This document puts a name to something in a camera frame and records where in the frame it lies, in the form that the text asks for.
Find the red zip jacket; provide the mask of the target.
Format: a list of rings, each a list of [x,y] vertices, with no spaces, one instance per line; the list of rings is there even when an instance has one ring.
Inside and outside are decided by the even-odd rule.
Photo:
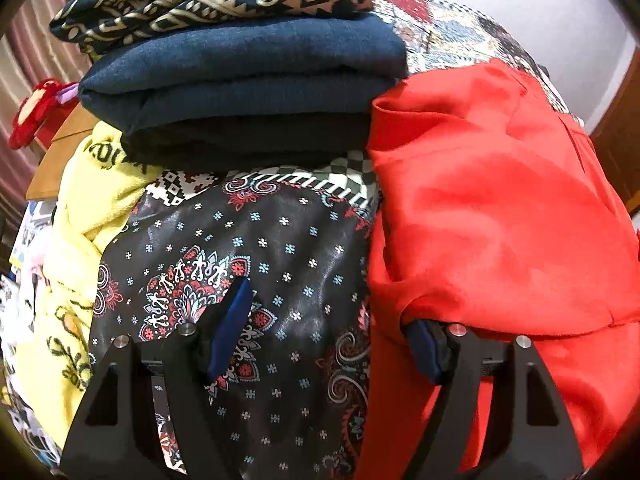
[[[368,152],[383,200],[357,477],[400,478],[431,415],[438,390],[402,333],[419,318],[529,337],[594,463],[639,395],[639,239],[588,134],[492,60],[376,98]]]

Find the patchwork patterned bedspread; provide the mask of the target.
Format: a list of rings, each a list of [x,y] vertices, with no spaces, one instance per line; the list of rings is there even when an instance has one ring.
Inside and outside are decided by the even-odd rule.
[[[447,6],[447,51],[432,0],[372,0],[404,42],[408,74],[496,56],[536,73],[497,23]],[[99,267],[90,354],[114,339],[168,337],[247,278],[252,306],[221,376],[206,386],[216,441],[237,479],[360,479],[368,410],[368,236],[378,201],[370,160],[318,168],[167,169],[146,188]],[[186,478],[163,377],[152,379],[165,464]]]

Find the yellow printed cloth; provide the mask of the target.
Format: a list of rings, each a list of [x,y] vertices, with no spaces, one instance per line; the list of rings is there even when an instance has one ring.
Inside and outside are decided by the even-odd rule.
[[[15,348],[18,391],[58,448],[92,377],[89,332],[103,253],[161,172],[130,162],[120,131],[98,122],[65,166],[52,224],[35,237],[42,281],[34,332]]]

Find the wooden bedside table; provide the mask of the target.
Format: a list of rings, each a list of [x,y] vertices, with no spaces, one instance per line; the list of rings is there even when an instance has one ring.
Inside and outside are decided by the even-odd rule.
[[[78,104],[62,123],[52,144],[32,177],[26,200],[48,200],[58,196],[66,164],[80,142],[90,136],[99,119]]]

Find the wooden door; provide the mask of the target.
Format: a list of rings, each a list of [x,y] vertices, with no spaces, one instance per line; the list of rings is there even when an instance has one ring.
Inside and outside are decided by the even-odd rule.
[[[632,216],[639,211],[639,84],[639,48],[635,48],[622,84],[591,136],[608,182]]]

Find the navy folded garment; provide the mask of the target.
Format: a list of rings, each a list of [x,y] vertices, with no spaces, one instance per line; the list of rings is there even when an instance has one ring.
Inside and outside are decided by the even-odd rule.
[[[408,74],[372,13],[190,29],[104,55],[79,86],[134,162],[189,172],[318,168],[367,144],[371,104]]]

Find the striped red curtain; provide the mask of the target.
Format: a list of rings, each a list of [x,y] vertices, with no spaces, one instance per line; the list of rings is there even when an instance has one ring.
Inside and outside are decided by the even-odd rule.
[[[46,78],[78,81],[89,62],[78,47],[54,38],[49,23],[67,0],[1,0],[1,214],[21,219],[38,164],[30,148],[9,148],[12,119],[35,84]]]

